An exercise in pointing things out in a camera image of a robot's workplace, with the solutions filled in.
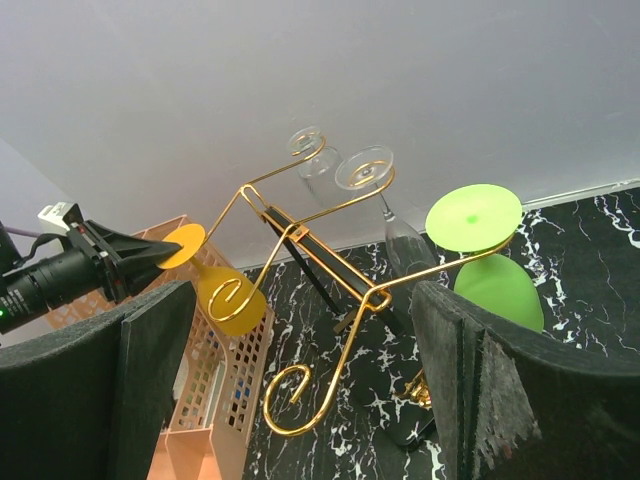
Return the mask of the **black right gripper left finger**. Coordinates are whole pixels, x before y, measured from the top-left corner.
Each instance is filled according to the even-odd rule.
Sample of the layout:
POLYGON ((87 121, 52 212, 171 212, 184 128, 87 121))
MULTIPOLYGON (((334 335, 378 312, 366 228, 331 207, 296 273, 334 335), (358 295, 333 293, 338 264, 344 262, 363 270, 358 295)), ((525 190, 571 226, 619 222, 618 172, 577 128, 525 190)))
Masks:
POLYGON ((172 281, 2 349, 2 478, 146 478, 195 306, 172 281))

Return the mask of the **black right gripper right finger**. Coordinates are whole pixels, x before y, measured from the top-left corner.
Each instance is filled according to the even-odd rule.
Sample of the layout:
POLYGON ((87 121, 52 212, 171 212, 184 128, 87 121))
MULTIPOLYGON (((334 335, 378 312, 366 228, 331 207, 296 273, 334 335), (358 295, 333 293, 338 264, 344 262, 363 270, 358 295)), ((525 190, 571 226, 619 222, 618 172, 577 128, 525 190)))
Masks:
POLYGON ((430 281, 412 322, 450 479, 635 479, 639 361, 579 350, 430 281))

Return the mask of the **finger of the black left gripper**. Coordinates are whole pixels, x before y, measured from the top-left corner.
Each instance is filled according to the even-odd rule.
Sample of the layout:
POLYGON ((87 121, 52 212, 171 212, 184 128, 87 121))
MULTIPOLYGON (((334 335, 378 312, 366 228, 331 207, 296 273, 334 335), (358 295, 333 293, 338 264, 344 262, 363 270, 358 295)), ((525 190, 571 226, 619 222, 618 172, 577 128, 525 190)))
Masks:
POLYGON ((87 220, 83 228, 98 253, 99 290, 106 300, 135 297, 162 273, 159 264, 182 247, 173 242, 144 240, 87 220))

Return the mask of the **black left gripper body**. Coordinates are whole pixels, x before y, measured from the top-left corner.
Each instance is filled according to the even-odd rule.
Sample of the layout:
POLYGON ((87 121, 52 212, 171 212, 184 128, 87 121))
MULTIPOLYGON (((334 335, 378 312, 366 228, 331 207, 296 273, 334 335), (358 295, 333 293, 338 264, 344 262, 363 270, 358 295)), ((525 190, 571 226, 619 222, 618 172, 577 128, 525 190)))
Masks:
POLYGON ((1 267, 1 332, 9 333, 94 290, 120 299, 116 273, 118 233, 94 221, 71 225, 65 234, 44 233, 30 254, 1 267))

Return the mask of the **yellow wine glass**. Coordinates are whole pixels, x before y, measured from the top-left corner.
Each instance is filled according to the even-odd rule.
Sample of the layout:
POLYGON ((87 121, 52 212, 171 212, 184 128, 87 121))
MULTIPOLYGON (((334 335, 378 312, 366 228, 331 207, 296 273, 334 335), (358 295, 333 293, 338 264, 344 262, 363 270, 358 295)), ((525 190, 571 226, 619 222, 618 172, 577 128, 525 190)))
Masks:
POLYGON ((198 271, 198 304, 207 322, 227 336, 245 335, 260 323, 266 310, 266 299, 239 271, 224 266, 206 266, 196 259, 205 237, 204 227, 196 223, 173 230, 163 241, 177 244, 180 249, 157 266, 170 270, 192 263, 198 271))

